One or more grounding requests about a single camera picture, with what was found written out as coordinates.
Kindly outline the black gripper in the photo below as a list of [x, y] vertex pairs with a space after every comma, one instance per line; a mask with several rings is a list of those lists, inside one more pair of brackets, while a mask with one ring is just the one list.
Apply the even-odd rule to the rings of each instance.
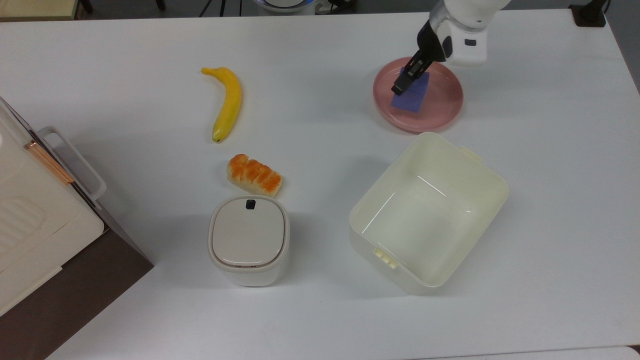
[[409, 71], [402, 67], [391, 87], [391, 91], [397, 96], [402, 96], [413, 85], [413, 77], [421, 77], [429, 68], [430, 63], [446, 61], [441, 41], [434, 32], [430, 21], [427, 21], [419, 30], [417, 45], [418, 52], [409, 61]]

